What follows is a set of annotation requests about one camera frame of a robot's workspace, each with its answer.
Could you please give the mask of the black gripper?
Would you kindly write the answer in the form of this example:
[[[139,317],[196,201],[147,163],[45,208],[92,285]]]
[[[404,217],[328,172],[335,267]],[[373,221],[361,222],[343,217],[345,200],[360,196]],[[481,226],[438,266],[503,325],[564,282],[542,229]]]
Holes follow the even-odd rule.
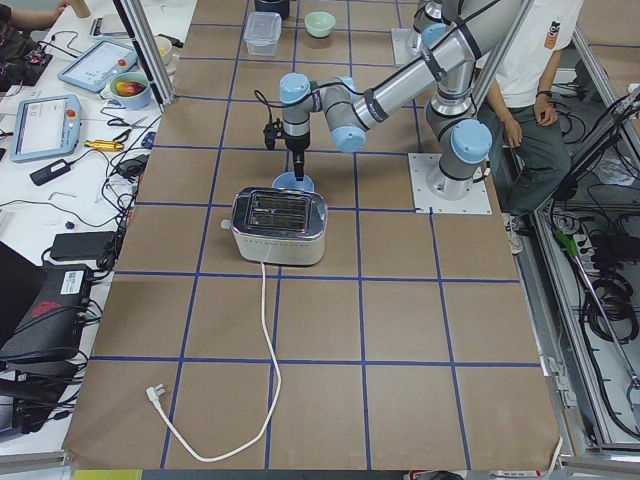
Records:
[[[304,179],[304,152],[309,147],[309,134],[293,136],[284,134],[285,145],[293,153],[293,171],[297,181]]]

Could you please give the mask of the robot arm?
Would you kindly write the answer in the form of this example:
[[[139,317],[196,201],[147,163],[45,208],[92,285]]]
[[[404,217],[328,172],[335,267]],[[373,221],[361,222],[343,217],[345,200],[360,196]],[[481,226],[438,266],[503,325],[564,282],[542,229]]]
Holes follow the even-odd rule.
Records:
[[[310,116],[323,113],[332,140],[343,153],[355,153],[369,131],[428,89],[426,120],[441,147],[436,166],[427,174],[438,197],[457,200],[471,187],[474,174],[492,145],[489,129],[473,119],[485,91],[473,84],[477,60],[488,59],[482,81],[490,82],[507,47],[532,7],[530,1],[444,1],[443,35],[423,39],[417,56],[378,85],[358,92],[348,77],[311,81],[299,73],[279,84],[282,120],[276,131],[293,155],[293,175],[304,178],[304,153],[310,145]]]

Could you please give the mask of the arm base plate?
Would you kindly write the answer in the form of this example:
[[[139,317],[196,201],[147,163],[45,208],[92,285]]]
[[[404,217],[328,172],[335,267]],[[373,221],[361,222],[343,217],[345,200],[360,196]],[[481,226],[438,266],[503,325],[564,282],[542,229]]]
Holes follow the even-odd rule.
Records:
[[[436,30],[427,28],[419,33],[413,29],[394,28],[391,30],[391,42],[396,66],[403,66],[418,57],[424,51],[424,41],[430,42]]]
[[[414,211],[422,214],[491,215],[483,167],[478,165],[469,179],[452,180],[441,172],[440,157],[440,154],[408,154]]]

